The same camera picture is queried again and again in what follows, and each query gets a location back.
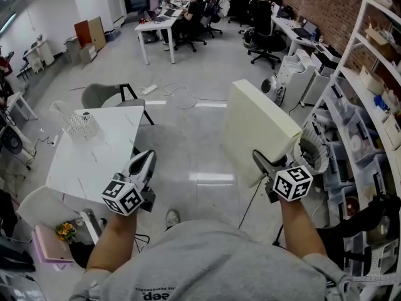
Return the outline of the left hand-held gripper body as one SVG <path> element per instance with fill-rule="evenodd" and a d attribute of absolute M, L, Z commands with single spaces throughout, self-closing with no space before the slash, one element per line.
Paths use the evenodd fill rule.
<path fill-rule="evenodd" d="M 102 192 L 102 200 L 114 213 L 129 216 L 138 208 L 151 212 L 156 195 L 148 186 L 153 172 L 116 172 Z"/>

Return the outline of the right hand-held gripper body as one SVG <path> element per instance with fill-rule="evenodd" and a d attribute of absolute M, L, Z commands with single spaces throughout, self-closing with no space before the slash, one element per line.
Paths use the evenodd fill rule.
<path fill-rule="evenodd" d="M 279 199 L 292 202 L 305 197 L 312 182 L 313 176 L 307 168 L 297 166 L 276 172 L 273 180 L 266 184 L 265 190 L 270 203 Z"/>

